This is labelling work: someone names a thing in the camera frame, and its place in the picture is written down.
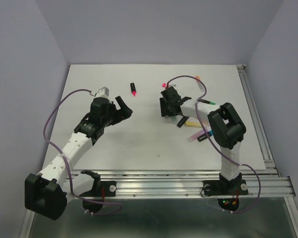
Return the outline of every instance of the gray floor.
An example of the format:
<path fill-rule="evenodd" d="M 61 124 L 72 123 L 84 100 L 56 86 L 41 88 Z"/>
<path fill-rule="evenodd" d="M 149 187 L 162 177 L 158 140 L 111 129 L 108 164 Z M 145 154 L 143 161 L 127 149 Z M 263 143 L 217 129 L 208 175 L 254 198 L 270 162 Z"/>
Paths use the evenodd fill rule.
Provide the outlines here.
<path fill-rule="evenodd" d="M 242 199 L 240 208 L 253 202 Z M 283 198 L 261 198 L 242 214 L 217 209 L 216 199 L 127 200 L 117 215 L 91 217 L 81 202 L 68 204 L 56 221 L 36 215 L 33 238 L 292 238 Z"/>

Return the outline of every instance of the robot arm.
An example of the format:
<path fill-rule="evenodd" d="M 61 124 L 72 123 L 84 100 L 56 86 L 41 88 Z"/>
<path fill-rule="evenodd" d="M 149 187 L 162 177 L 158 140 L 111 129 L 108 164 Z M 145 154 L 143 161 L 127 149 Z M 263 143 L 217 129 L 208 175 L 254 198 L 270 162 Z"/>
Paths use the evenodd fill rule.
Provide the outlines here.
<path fill-rule="evenodd" d="M 246 127 L 233 105 L 225 103 L 219 106 L 198 102 L 196 112 L 196 101 L 189 97 L 181 98 L 174 87 L 168 87 L 161 94 L 162 117 L 181 115 L 197 118 L 198 112 L 202 121 L 210 124 L 214 139 L 221 148 L 221 153 L 235 162 L 232 163 L 222 155 L 220 180 L 207 181 L 209 189 L 205 191 L 205 194 L 207 196 L 233 195 L 236 190 L 240 192 L 240 195 L 248 194 L 247 190 L 240 191 L 240 185 L 245 181 L 241 179 L 242 174 L 239 169 L 239 149 L 246 133 Z"/>
<path fill-rule="evenodd" d="M 26 178 L 25 207 L 27 209 L 56 220 L 65 210 L 66 204 L 74 198 L 71 195 L 69 183 L 65 182 L 68 172 L 63 156 L 72 170 L 85 152 L 104 134 L 105 127 L 128 119 L 133 113 L 121 97 L 116 97 L 120 106 L 117 110 L 108 94 L 109 90 L 106 87 L 97 92 L 91 103 L 90 112 L 74 129 L 62 149 L 63 154 L 58 154 L 37 175 L 30 174 Z M 76 194 L 82 194 L 100 185 L 99 175 L 92 171 L 82 171 L 74 180 L 73 189 Z"/>

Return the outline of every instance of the lavender wall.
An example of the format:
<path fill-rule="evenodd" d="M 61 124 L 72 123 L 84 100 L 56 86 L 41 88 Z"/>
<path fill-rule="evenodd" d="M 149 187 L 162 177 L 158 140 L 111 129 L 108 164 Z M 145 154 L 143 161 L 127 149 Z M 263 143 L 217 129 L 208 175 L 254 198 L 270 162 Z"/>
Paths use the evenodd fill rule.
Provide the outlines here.
<path fill-rule="evenodd" d="M 68 65 L 34 0 L 0 0 L 0 238 L 17 237 L 24 180 L 43 164 L 42 128 Z"/>
<path fill-rule="evenodd" d="M 248 63 L 247 74 L 279 172 L 298 207 L 298 0 L 285 0 Z"/>
<path fill-rule="evenodd" d="M 70 63 L 246 63 L 282 0 L 36 0 Z"/>

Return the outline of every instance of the pink marker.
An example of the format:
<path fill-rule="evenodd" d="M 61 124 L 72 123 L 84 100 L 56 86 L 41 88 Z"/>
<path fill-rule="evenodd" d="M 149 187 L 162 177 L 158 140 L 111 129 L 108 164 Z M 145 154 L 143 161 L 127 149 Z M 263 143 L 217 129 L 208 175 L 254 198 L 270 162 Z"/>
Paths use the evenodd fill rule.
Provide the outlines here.
<path fill-rule="evenodd" d="M 204 134 L 205 134 L 204 131 L 203 131 L 203 130 L 200 130 L 199 132 L 197 132 L 197 133 L 191 135 L 191 136 L 188 138 L 188 141 L 189 141 L 189 142 L 192 142 L 192 141 L 196 140 L 198 137 L 200 137 L 201 135 L 204 135 Z"/>

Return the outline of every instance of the white table surface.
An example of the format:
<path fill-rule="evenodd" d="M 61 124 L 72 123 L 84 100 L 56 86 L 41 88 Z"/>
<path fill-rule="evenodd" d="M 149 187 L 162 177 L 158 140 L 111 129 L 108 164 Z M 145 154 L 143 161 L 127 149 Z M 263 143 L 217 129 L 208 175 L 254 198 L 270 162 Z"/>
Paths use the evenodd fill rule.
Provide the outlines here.
<path fill-rule="evenodd" d="M 109 88 L 109 96 L 121 96 L 133 115 L 114 126 L 77 163 L 75 169 L 91 170 L 219 170 L 221 157 L 208 140 L 189 143 L 187 138 L 199 128 L 178 128 L 171 119 L 162 118 L 159 98 L 162 83 L 178 75 L 198 75 L 206 84 L 205 99 L 221 105 L 233 104 L 246 125 L 247 132 L 240 150 L 240 162 L 256 170 L 265 165 L 236 65 L 159 65 L 159 64 L 103 64 L 71 65 L 63 97 L 80 89 Z M 137 95 L 131 94 L 135 83 Z M 180 78 L 179 94 L 197 98 L 201 95 L 195 80 Z M 68 141 L 73 129 L 89 112 L 93 98 L 87 92 L 69 97 L 58 111 L 51 140 L 60 147 Z M 44 166 L 56 156 L 49 146 Z"/>

